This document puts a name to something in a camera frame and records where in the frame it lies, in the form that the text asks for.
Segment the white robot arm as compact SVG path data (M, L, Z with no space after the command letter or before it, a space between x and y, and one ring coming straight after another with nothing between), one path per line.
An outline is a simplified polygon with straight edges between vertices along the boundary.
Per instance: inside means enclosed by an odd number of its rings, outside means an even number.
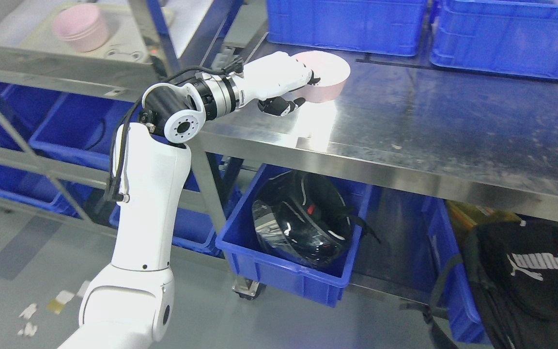
M148 349L165 336L173 314L171 269L177 208L192 165L187 142L207 121L241 108L244 68L195 68L149 86L112 140L106 195L120 207L110 263L87 285L79 327L62 349Z

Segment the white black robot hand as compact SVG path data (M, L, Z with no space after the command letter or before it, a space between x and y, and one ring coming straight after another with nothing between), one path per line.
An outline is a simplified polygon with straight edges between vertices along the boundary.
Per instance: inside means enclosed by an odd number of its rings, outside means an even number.
M311 68L283 51L244 64L241 73L233 73L230 79L235 88L232 109L257 100L260 111L277 117L288 115L305 101L303 97L287 101L283 95L321 80Z

